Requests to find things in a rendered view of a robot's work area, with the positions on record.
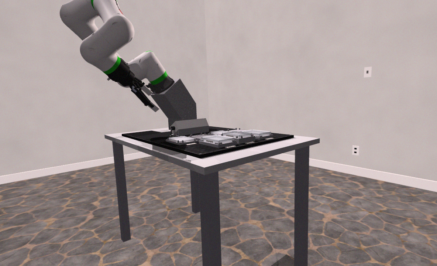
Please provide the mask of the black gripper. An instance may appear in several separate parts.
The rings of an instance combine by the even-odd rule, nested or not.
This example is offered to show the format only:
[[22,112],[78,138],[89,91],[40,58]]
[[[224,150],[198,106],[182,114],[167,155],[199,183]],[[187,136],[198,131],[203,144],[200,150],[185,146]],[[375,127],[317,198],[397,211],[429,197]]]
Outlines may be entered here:
[[122,86],[130,86],[131,92],[133,92],[145,106],[150,107],[154,112],[159,110],[159,108],[143,93],[145,92],[150,96],[153,92],[144,85],[144,82],[142,83],[141,80],[136,78],[133,72],[129,71],[128,75],[119,83],[122,84]]

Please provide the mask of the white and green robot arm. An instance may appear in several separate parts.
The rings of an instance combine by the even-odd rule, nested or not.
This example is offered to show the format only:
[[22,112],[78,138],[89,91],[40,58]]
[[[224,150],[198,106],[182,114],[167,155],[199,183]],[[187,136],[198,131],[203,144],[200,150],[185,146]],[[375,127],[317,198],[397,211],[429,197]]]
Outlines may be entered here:
[[[99,68],[108,78],[119,82],[132,71],[136,78],[147,78],[152,92],[169,89],[174,81],[170,78],[153,51],[146,51],[130,62],[117,53],[131,42],[134,26],[122,14],[117,0],[72,0],[60,8],[60,18],[82,40],[80,53],[83,59]],[[104,24],[98,29],[95,18]]]

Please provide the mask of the grey operator panel with coloured buttons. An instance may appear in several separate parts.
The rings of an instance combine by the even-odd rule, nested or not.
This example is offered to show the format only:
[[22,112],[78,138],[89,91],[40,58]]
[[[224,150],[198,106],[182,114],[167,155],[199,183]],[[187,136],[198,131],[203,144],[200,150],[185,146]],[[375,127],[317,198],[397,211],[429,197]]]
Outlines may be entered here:
[[170,128],[170,137],[209,132],[209,125],[205,118],[175,121]]

